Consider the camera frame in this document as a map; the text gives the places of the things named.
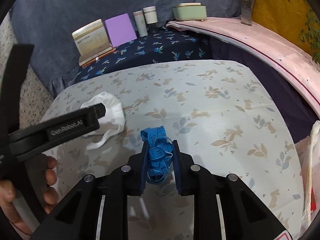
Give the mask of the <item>person's left hand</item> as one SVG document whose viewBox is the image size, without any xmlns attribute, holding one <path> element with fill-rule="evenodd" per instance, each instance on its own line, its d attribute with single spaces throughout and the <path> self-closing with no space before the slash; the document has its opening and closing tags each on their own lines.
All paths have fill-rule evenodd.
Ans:
<svg viewBox="0 0 320 240">
<path fill-rule="evenodd" d="M 54 157 L 47 156 L 47 168 L 44 173 L 47 188 L 42 194 L 46 214 L 49 214 L 53 210 L 59 200 L 59 195 L 56 189 L 53 188 L 53 185 L 57 182 L 57 175 L 54 170 L 56 166 L 57 160 Z M 17 233 L 24 239 L 27 239 L 33 234 L 34 230 L 24 221 L 16 208 L 16 199 L 18 197 L 18 190 L 15 189 L 13 183 L 9 180 L 1 180 L 1 209 Z"/>
</svg>

